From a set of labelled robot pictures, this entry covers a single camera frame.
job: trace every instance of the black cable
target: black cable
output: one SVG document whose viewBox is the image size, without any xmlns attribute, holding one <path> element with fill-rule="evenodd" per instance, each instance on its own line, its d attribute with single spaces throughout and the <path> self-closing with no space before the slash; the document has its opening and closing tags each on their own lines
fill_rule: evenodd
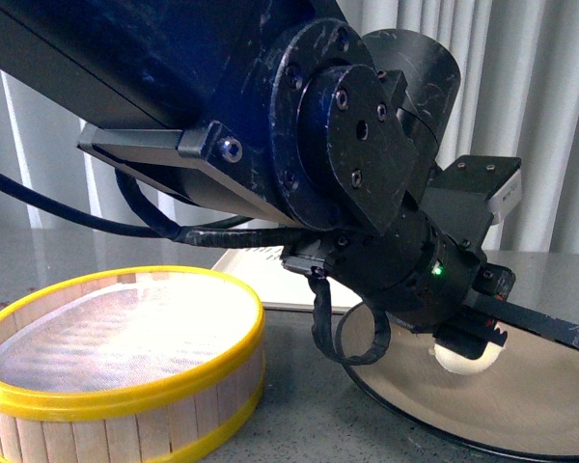
<svg viewBox="0 0 579 463">
<path fill-rule="evenodd" d="M 369 350 L 362 355 L 346 357 L 339 353 L 332 339 L 332 300 L 328 280 L 317 275 L 307 277 L 309 287 L 316 296 L 313 308 L 311 334 L 317 348 L 328 359 L 342 365 L 371 365 L 381 359 L 390 344 L 390 323 L 383 311 L 372 311 L 373 341 Z"/>
<path fill-rule="evenodd" d="M 289 228 L 219 231 L 207 226 L 181 227 L 144 196 L 135 178 L 116 169 L 116 181 L 131 210 L 158 234 L 177 243 L 208 248 L 259 248 L 293 244 L 307 233 Z"/>
<path fill-rule="evenodd" d="M 0 191 L 7 195 L 23 201 L 34 207 L 56 215 L 62 219 L 68 220 L 78 225 L 83 225 L 91 229 L 119 234 L 121 236 L 133 236 L 138 238 L 160 238 L 162 237 L 158 232 L 148 227 L 137 227 L 134 225 L 121 224 L 107 219 L 102 219 L 94 215 L 88 214 L 81 210 L 70 207 L 69 205 L 59 203 L 46 196 L 37 193 L 30 188 L 20 185 L 16 181 L 0 174 Z M 248 217 L 231 217 L 229 219 L 204 224 L 203 227 L 215 227 L 217 229 L 224 229 L 235 227 L 244 224 L 251 220 Z"/>
</svg>

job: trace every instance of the paper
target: paper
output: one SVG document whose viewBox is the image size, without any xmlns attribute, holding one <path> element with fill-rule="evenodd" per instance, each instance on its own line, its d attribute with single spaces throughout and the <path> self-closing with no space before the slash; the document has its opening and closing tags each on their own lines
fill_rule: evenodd
<svg viewBox="0 0 579 463">
<path fill-rule="evenodd" d="M 212 267 L 232 275 L 258 293 L 267 309 L 312 311 L 314 294 L 307 279 L 281 265 L 282 247 L 230 250 Z M 330 281 L 334 312 L 344 313 L 361 302 L 353 291 Z"/>
</svg>

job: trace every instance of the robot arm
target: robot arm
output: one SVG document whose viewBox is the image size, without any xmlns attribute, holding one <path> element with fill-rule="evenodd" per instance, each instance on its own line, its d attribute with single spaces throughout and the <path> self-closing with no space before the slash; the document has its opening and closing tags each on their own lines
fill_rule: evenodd
<svg viewBox="0 0 579 463">
<path fill-rule="evenodd" d="M 469 359 L 504 344 L 498 320 L 579 350 L 579 324 L 506 302 L 514 275 L 481 249 L 520 199 L 520 160 L 435 163 L 460 75 L 425 36 L 360 38 L 326 0 L 0 0 L 0 68 L 88 121 L 80 148 L 118 170 L 159 234 L 133 178 L 291 228 L 173 237 L 286 244 L 335 360 L 376 361 L 389 321 Z M 353 361 L 332 347 L 328 276 L 374 315 L 372 349 Z"/>
</svg>

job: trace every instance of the white egg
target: white egg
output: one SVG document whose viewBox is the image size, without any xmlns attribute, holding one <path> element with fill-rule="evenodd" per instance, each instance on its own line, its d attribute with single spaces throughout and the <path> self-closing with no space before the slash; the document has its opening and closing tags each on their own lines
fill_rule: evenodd
<svg viewBox="0 0 579 463">
<path fill-rule="evenodd" d="M 486 345 L 486 349 L 479 359 L 470 360 L 439 344 L 435 344 L 433 348 L 435 358 L 444 369 L 451 373 L 463 375 L 485 371 L 494 364 L 503 349 L 504 347 L 490 342 Z"/>
</svg>

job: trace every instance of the green led light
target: green led light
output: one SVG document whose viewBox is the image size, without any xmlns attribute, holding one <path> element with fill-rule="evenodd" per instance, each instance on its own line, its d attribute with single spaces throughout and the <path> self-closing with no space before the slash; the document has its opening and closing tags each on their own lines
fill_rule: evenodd
<svg viewBox="0 0 579 463">
<path fill-rule="evenodd" d="M 435 275 L 436 277 L 439 277 L 443 273 L 444 273 L 444 267 L 442 266 L 442 262 L 437 260 L 435 262 L 435 265 L 433 265 L 433 268 L 431 269 L 431 275 Z"/>
</svg>

